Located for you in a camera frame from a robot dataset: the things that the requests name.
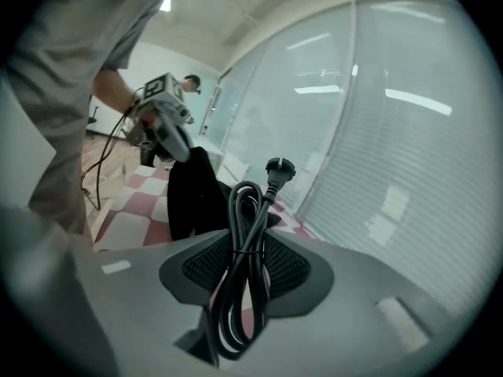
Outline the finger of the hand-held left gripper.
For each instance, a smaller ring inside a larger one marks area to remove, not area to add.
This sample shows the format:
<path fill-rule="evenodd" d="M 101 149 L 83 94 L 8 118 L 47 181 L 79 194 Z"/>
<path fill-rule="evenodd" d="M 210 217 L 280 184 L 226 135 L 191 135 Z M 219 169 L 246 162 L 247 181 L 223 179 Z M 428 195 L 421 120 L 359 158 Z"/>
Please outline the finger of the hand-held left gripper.
<path fill-rule="evenodd" d="M 168 124 L 159 128 L 161 159 L 189 159 L 192 140 L 181 126 Z"/>

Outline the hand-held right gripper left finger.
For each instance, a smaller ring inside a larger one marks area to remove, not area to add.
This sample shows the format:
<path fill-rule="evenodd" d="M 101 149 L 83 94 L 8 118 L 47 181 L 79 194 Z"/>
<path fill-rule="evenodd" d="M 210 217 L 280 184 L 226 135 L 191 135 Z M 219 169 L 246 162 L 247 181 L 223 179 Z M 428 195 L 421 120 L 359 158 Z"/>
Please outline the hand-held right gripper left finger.
<path fill-rule="evenodd" d="M 209 232 L 173 243 L 96 253 L 73 237 L 86 298 L 106 334 L 119 376 L 224 376 L 178 344 L 202 332 L 207 290 L 187 280 L 185 258 L 225 236 Z"/>

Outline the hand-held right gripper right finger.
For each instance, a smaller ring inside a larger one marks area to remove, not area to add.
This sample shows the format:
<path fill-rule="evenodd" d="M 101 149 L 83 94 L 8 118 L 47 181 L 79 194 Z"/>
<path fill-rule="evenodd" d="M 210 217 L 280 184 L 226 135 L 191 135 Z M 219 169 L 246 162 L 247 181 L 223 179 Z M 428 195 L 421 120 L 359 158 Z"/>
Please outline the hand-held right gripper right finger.
<path fill-rule="evenodd" d="M 238 376 L 423 376 L 455 347 L 464 321 L 382 261 L 323 241 L 271 231 L 313 275 L 333 279 L 307 315 L 270 319 L 226 370 Z"/>

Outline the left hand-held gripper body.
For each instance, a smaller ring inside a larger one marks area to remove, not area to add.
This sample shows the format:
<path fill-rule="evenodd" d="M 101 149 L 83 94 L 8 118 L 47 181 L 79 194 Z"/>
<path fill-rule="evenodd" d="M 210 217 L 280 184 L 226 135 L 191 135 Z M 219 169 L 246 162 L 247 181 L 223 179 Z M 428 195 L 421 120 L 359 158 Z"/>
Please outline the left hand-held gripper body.
<path fill-rule="evenodd" d="M 131 107 L 131 144 L 166 145 L 189 117 L 182 84 L 170 72 L 158 76 L 144 85 Z"/>

